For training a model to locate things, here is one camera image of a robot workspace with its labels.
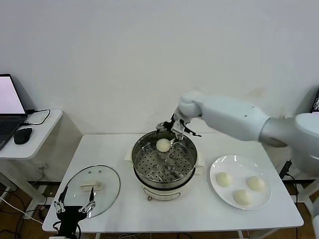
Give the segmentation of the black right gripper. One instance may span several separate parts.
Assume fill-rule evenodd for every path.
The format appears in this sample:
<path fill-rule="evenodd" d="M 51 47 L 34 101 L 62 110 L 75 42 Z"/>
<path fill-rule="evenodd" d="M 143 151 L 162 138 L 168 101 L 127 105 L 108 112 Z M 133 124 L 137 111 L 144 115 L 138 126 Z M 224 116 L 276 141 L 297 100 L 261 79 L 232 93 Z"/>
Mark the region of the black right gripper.
<path fill-rule="evenodd" d="M 172 146 L 176 142 L 182 142 L 184 134 L 184 120 L 183 119 L 172 119 L 172 126 L 168 122 L 161 122 L 156 126 L 156 140 L 160 140 L 160 145 L 165 142 L 166 146 Z"/>

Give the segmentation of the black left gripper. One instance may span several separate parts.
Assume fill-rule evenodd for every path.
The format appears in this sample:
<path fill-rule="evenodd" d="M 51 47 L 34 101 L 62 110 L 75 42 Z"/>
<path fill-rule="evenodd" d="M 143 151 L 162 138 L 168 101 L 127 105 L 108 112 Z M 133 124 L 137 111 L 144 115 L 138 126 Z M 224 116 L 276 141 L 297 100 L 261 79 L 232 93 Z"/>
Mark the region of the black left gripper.
<path fill-rule="evenodd" d="M 58 200 L 54 201 L 56 215 L 59 219 L 55 225 L 60 224 L 56 237 L 76 237 L 78 231 L 79 237 L 82 235 L 79 222 L 84 220 L 84 213 L 90 213 L 96 206 L 94 187 L 91 188 L 89 202 L 85 206 L 64 206 L 64 199 L 68 186 L 64 188 L 59 195 Z"/>

